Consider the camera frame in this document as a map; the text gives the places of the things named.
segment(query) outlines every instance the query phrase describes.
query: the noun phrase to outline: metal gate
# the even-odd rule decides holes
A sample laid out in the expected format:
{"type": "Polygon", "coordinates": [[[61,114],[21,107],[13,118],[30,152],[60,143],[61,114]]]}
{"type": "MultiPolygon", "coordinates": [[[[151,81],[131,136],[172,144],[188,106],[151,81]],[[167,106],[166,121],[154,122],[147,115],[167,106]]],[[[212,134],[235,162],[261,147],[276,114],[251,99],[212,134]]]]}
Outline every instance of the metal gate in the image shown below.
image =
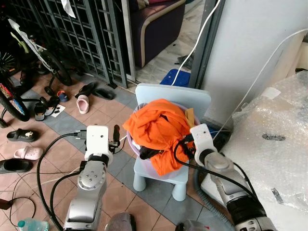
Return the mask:
{"type": "Polygon", "coordinates": [[[87,72],[127,87],[113,0],[70,0],[76,19],[60,0],[10,0],[12,16],[24,27],[39,26],[51,46],[74,56],[87,72]]]}

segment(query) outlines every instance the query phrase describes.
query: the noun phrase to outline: water bottle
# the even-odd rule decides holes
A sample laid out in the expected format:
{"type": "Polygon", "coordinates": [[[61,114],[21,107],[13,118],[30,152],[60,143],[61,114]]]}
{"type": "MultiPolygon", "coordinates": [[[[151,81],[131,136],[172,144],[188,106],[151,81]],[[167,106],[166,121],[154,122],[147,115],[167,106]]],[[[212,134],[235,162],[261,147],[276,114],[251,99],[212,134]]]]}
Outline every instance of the water bottle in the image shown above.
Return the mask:
{"type": "Polygon", "coordinates": [[[18,222],[20,231],[48,231],[49,224],[46,221],[26,218],[18,222]]]}

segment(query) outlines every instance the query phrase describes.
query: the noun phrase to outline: purple sofa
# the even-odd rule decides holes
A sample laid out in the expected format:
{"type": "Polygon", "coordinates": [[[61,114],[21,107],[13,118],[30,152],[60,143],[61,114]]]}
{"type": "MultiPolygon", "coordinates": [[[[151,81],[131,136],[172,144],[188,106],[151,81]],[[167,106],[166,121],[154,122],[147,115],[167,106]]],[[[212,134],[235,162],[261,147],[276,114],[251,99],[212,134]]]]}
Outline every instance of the purple sofa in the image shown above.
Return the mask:
{"type": "Polygon", "coordinates": [[[177,39],[184,10],[185,0],[171,0],[130,13],[136,66],[143,67],[177,39]]]}

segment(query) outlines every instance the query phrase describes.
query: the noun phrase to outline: bicycle wheel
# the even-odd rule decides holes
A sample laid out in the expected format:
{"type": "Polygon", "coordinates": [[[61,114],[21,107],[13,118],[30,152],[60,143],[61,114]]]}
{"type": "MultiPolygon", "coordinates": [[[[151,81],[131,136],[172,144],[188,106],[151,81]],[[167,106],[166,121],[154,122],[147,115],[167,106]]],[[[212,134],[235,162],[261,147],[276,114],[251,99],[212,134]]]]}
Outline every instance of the bicycle wheel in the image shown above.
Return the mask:
{"type": "Polygon", "coordinates": [[[30,114],[22,102],[22,99],[14,92],[13,89],[13,84],[9,81],[9,79],[2,80],[0,83],[0,103],[9,113],[11,113],[11,115],[21,121],[26,122],[30,119],[30,114]]]}
{"type": "Polygon", "coordinates": [[[66,86],[71,86],[73,84],[73,81],[63,66],[63,64],[48,50],[43,50],[40,55],[42,58],[48,63],[48,65],[55,70],[55,73],[53,73],[61,83],[63,83],[66,86]]]}
{"type": "Polygon", "coordinates": [[[9,76],[20,70],[20,60],[7,51],[0,51],[0,70],[9,73],[9,76]]]}

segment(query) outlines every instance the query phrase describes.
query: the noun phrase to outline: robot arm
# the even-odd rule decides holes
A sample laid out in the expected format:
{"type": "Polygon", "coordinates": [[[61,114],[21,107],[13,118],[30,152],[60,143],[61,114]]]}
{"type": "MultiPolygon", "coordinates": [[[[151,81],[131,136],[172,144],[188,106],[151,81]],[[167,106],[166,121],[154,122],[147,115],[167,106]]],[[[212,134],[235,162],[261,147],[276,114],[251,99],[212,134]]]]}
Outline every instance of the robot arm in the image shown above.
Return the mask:
{"type": "Polygon", "coordinates": [[[107,126],[87,127],[87,161],[84,170],[78,176],[76,197],[71,201],[66,215],[64,230],[97,230],[102,210],[102,197],[106,191],[107,166],[113,160],[110,150],[119,145],[118,126],[115,126],[114,140],[108,141],[107,126]]]}
{"type": "MultiPolygon", "coordinates": [[[[251,191],[242,175],[234,169],[233,162],[217,152],[205,124],[192,128],[191,134],[196,146],[194,157],[198,165],[228,177],[251,191]]],[[[211,175],[211,179],[216,184],[237,231],[276,231],[263,206],[256,198],[251,197],[251,193],[221,177],[211,175]]]]}

